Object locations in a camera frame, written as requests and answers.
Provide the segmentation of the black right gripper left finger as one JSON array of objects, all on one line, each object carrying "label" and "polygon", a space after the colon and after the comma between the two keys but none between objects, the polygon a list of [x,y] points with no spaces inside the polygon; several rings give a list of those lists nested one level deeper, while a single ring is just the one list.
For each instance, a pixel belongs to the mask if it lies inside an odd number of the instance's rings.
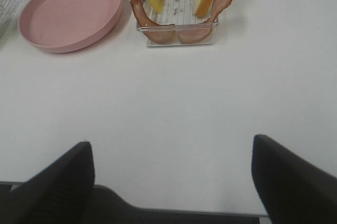
[{"label": "black right gripper left finger", "polygon": [[1,223],[80,223],[94,181],[91,144],[80,142],[9,193]]}]

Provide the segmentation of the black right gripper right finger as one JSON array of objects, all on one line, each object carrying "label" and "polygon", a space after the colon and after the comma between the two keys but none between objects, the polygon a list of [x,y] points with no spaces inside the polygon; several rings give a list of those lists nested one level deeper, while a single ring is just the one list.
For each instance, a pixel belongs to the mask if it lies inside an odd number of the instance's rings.
[{"label": "black right gripper right finger", "polygon": [[267,135],[254,136],[251,173],[272,223],[336,223],[336,177]]}]

